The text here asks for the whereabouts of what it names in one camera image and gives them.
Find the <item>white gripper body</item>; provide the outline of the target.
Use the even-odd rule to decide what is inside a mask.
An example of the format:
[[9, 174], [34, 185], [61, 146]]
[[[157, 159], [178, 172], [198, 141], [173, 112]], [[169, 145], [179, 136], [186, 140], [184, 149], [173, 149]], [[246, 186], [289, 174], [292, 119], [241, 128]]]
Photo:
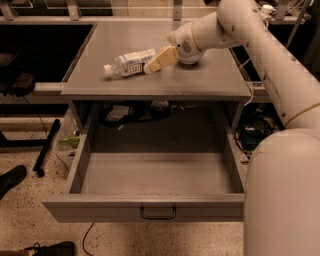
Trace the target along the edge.
[[192, 22], [186, 23], [169, 32], [166, 36], [167, 41], [177, 49], [179, 58], [191, 57], [202, 53], [195, 43], [192, 27]]

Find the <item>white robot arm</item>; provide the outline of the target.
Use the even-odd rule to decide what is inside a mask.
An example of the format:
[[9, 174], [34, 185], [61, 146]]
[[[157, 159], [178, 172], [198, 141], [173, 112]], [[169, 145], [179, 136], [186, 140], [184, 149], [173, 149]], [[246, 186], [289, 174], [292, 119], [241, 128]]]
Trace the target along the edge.
[[167, 39], [170, 47], [147, 62], [146, 73], [241, 45], [284, 126], [259, 144], [248, 167], [244, 255], [320, 256], [319, 81], [269, 32], [255, 0], [221, 0]]

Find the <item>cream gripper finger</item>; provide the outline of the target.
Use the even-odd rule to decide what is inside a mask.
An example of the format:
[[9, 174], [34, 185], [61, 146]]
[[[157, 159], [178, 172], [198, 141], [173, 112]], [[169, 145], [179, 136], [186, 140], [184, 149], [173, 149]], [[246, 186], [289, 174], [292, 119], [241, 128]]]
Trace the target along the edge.
[[166, 46], [145, 63], [143, 70], [146, 74], [152, 74], [176, 63], [178, 59], [179, 54], [177, 49], [174, 46]]

